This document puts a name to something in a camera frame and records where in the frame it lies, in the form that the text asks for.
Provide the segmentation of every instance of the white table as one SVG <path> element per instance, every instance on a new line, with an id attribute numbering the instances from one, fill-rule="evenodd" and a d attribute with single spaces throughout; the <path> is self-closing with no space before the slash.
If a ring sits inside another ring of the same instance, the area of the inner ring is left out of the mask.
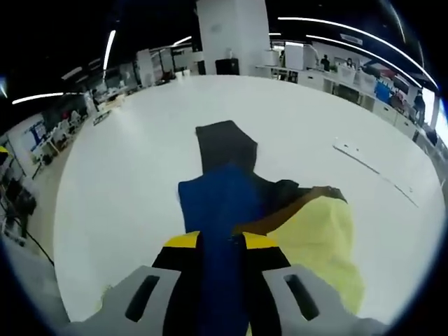
<path id="1" fill-rule="evenodd" d="M 94 314 L 107 286 L 151 265 L 168 238 L 184 232 L 177 185 L 202 174 L 195 127 L 223 120 L 258 142 L 260 176 L 342 190 L 366 287 L 359 316 L 385 323 L 399 316 L 443 229 L 442 191 L 425 153 L 375 115 L 324 92 L 266 78 L 198 76 L 140 91 L 80 131 L 57 194 L 53 243 L 70 319 Z M 419 207 L 335 150 L 335 137 L 411 187 Z"/>

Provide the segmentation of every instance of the black cloth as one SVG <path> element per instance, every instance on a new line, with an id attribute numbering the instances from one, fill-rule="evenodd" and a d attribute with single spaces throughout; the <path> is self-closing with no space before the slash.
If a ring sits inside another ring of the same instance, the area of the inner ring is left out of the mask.
<path id="1" fill-rule="evenodd" d="M 265 215 L 273 214 L 303 196 L 304 190 L 298 188 L 298 183 L 294 181 L 280 180 L 274 183 L 253 172 L 258 144 L 233 121 L 196 127 L 196 135 L 201 151 L 202 172 L 205 174 L 229 162 L 237 165 L 251 178 L 262 200 Z"/>
<path id="2" fill-rule="evenodd" d="M 330 70 L 330 61 L 326 58 L 321 59 L 321 64 L 323 65 L 323 69 L 325 71 L 329 71 Z"/>

